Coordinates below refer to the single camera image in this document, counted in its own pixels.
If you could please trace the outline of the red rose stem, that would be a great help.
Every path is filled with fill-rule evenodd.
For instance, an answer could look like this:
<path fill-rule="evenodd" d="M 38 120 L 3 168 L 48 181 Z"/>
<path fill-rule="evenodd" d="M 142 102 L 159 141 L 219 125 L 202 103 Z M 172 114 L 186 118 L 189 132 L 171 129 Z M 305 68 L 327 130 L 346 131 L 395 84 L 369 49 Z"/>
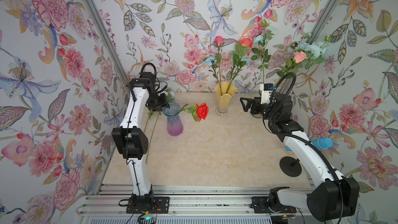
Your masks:
<path fill-rule="evenodd" d="M 205 120 L 209 113 L 209 107 L 206 103 L 202 104 L 185 104 L 179 112 L 186 112 L 190 114 L 196 122 Z"/>

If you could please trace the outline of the light blue rose stem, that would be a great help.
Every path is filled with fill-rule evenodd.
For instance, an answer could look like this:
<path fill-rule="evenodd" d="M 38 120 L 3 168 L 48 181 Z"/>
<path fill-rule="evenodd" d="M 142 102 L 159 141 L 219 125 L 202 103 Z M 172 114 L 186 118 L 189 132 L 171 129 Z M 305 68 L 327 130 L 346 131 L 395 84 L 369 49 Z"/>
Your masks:
<path fill-rule="evenodd" d="M 174 102 L 175 93 L 174 93 L 173 90 L 167 90 L 165 95 L 166 95 L 166 100 L 167 100 L 167 104 L 168 105 L 170 105 L 172 102 Z M 150 136 L 149 136 L 149 148 L 151 148 L 153 136 L 154 136 L 155 130 L 157 128 L 157 124 L 159 122 L 159 119 L 160 119 L 162 113 L 163 113 L 163 109 L 161 109 L 161 111 L 157 112 L 156 115 L 155 115 L 154 123 L 153 123 L 152 130 L 151 130 Z M 148 119 L 147 119 L 147 122 L 146 122 L 147 124 L 149 123 L 149 121 L 151 120 L 153 115 L 154 115 L 154 112 L 149 112 Z"/>

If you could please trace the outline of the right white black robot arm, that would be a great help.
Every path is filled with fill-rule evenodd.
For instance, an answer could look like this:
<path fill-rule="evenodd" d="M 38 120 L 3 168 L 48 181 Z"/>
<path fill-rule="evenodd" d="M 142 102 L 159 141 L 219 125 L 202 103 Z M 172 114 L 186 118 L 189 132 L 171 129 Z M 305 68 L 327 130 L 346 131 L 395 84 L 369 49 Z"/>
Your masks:
<path fill-rule="evenodd" d="M 266 197 L 253 197 L 251 208 L 256 213 L 307 211 L 319 222 L 341 222 L 344 217 L 356 213 L 360 185 L 354 178 L 344 176 L 321 152 L 322 148 L 333 145 L 330 138 L 320 137 L 310 141 L 304 129 L 291 118 L 293 102 L 289 94 L 295 81 L 296 74 L 287 73 L 275 86 L 262 85 L 260 97 L 242 97 L 240 103 L 245 112 L 260 115 L 266 129 L 278 136 L 295 154 L 295 157 L 281 158 L 281 170 L 290 177 L 297 177 L 305 169 L 315 189 L 305 193 L 289 187 L 276 187 Z"/>

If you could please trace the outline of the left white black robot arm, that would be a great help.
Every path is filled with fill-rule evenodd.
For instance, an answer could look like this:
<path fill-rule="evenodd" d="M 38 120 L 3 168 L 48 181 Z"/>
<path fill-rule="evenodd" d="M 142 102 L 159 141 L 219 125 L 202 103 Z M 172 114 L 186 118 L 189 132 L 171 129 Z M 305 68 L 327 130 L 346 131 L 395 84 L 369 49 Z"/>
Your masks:
<path fill-rule="evenodd" d="M 126 212 L 138 215 L 139 218 L 148 214 L 167 214 L 170 204 L 170 198 L 154 195 L 145 162 L 149 139 L 142 130 L 144 112 L 160 112 L 169 108 L 167 96 L 163 92 L 166 87 L 160 88 L 156 71 L 145 71 L 149 66 L 156 70 L 154 64 L 145 63 L 139 77 L 127 84 L 130 96 L 126 113 L 119 126 L 112 130 L 118 153 L 125 159 L 134 183 Z"/>

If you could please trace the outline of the yellow ruffled glass vase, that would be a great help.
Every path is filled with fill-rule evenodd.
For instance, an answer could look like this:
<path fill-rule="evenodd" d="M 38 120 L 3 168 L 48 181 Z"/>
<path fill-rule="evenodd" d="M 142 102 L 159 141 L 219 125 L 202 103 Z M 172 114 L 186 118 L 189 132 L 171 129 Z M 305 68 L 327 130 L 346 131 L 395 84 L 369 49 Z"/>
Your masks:
<path fill-rule="evenodd" d="M 229 82 L 221 82 L 217 84 L 214 91 L 216 93 L 217 101 L 215 112 L 219 116 L 225 116 L 228 114 L 229 103 L 238 89 L 233 84 L 229 84 Z"/>

